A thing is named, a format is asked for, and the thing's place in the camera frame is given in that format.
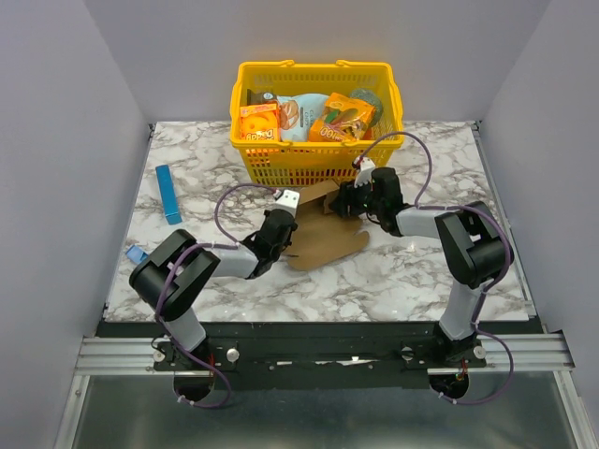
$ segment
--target white marble table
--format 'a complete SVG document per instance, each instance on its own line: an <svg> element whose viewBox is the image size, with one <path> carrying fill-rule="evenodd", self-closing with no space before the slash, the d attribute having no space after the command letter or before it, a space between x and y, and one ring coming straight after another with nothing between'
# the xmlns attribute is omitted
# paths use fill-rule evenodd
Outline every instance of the white marble table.
<svg viewBox="0 0 599 449"><path fill-rule="evenodd" d="M464 204L491 194L472 131L467 123L407 123L406 131L429 145L433 175L422 204ZM125 248L147 253L177 227L200 241L222 241L212 221L215 201L227 187L249 181L237 150L228 141L229 123L159 123L153 138ZM155 167L168 164L183 222L167 224ZM426 177L426 158L406 138L391 157L406 201L414 200ZM243 191L223 210L223 225L238 237L262 223L270 200L261 191ZM388 321L437 320L447 302L452 277L438 241L394 238L365 221L368 247L311 272L299 272L285 257L253 281L211 280L194 304L202 321ZM106 310L108 321L151 321L153 313L129 287L134 265L122 254ZM524 295L512 267L489 294L484 320L526 320Z"/></svg>

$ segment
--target brown cardboard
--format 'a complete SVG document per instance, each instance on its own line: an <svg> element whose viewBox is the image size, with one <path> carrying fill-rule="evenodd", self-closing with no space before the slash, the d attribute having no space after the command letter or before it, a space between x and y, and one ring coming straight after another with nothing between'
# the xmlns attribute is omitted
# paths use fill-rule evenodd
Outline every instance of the brown cardboard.
<svg viewBox="0 0 599 449"><path fill-rule="evenodd" d="M358 232L361 219L341 218L331 213L329 203L338 191L335 181L323 181L299 192L298 230L291 236L292 244L285 251L291 256L287 262L290 267L302 271L319 268L356 253L368 244L368 232Z"/></svg>

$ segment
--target yellow plastic basket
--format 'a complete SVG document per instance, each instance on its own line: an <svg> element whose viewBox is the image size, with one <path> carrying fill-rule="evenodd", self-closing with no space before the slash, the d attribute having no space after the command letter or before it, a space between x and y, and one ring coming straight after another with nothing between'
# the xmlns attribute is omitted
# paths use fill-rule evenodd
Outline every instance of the yellow plastic basket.
<svg viewBox="0 0 599 449"><path fill-rule="evenodd" d="M373 138L402 130L402 100L393 80L393 71L384 63L296 64L294 61L255 62L240 65L231 96L231 143L239 150L253 182L271 186L302 186L334 179L349 181L356 175L352 161L371 143L354 142L275 142L241 139L240 107L246 106L247 89L277 95L339 94L354 89L370 89L383 102L384 112L373 128ZM379 143L368 156L384 166L393 151L401 147L403 136Z"/></svg>

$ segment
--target food package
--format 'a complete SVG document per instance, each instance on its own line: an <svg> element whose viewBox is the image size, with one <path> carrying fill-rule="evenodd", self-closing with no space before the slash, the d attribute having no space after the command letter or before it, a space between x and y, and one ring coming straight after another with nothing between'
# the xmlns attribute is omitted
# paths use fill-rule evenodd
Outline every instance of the food package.
<svg viewBox="0 0 599 449"><path fill-rule="evenodd" d="M366 133L376 108L363 100L332 94L325 109L308 134L310 142L360 140Z"/></svg>
<svg viewBox="0 0 599 449"><path fill-rule="evenodd" d="M250 105L240 108L241 138L245 140L279 140L277 105Z"/></svg>
<svg viewBox="0 0 599 449"><path fill-rule="evenodd" d="M276 95L272 92L256 94L247 91L248 105L275 103L279 105L279 131L281 140L305 142L314 121L325 108L327 96L324 94L302 94L296 96Z"/></svg>

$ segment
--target blue object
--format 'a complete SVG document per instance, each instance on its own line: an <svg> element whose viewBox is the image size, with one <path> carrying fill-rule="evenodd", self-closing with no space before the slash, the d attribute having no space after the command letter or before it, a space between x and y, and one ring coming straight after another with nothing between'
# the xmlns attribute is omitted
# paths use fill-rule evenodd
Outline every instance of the blue object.
<svg viewBox="0 0 599 449"><path fill-rule="evenodd" d="M158 187L160 196L162 196L162 207L165 210L165 217L169 225L176 225L182 221L179 213L179 205L175 196L175 188L170 177L168 166L156 167L156 176L158 177Z"/></svg>
<svg viewBox="0 0 599 449"><path fill-rule="evenodd" d="M148 256L138 245L133 245L124 253L124 255L126 255L135 265L139 265Z"/></svg>

